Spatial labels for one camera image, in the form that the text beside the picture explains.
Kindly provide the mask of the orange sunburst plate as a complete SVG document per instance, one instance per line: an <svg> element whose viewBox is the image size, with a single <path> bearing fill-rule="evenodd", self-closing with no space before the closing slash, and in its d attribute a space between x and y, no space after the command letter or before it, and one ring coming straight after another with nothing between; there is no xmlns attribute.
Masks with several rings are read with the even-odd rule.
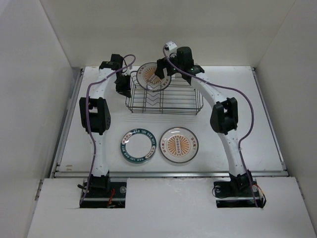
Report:
<svg viewBox="0 0 317 238"><path fill-rule="evenodd" d="M196 157L199 141L191 130L185 127L172 127L160 137L159 149L168 161L185 164Z"/></svg>
<svg viewBox="0 0 317 238"><path fill-rule="evenodd" d="M148 62L138 68L136 79L143 89L158 92L166 89L170 85L171 76L165 76L163 79L160 79L155 75L156 69L156 62Z"/></svg>

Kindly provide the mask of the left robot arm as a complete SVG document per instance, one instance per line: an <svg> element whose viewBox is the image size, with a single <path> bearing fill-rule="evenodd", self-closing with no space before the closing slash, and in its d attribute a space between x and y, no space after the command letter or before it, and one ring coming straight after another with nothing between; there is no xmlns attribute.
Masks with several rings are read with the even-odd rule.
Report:
<svg viewBox="0 0 317 238"><path fill-rule="evenodd" d="M87 192L94 190L97 195L104 197L110 193L111 185L108 182L109 168L104 158L106 131L111 124L111 116L106 102L106 95L115 84L118 94L130 98L130 69L127 56L112 54L109 61L103 61L99 66L97 82L89 84L86 96L80 98L81 124L88 133L92 145L92 165L84 186Z"/></svg>

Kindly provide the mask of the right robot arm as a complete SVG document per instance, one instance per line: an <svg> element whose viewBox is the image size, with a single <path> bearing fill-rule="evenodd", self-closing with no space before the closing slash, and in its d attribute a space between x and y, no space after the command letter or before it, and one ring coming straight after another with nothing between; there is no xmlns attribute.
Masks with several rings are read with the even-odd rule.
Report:
<svg viewBox="0 0 317 238"><path fill-rule="evenodd" d="M164 58L157 61L156 76L181 77L197 89L212 108L210 125L221 139L229 166L230 181L226 183L234 196L241 195L252 186L251 173L247 169L241 151L241 139L237 135L238 102L236 98L225 97L220 85L210 81L205 70L194 63L190 47L178 47L169 42L163 47Z"/></svg>

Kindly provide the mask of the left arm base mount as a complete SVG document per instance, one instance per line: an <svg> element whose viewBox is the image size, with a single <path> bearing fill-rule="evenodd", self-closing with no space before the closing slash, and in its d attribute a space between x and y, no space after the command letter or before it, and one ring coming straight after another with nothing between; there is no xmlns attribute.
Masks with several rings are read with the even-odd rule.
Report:
<svg viewBox="0 0 317 238"><path fill-rule="evenodd" d="M77 187L81 189L80 208L125 208L127 180L91 177L89 185L84 180Z"/></svg>

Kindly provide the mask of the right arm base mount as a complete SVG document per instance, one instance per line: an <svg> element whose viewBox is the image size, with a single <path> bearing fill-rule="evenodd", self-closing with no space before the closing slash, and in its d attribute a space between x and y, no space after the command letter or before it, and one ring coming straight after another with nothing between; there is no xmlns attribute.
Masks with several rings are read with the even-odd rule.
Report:
<svg viewBox="0 0 317 238"><path fill-rule="evenodd" d="M212 194L217 208L264 208L267 199L256 180L252 181L252 190L247 185L247 188L235 191L230 181L216 180L213 182Z"/></svg>

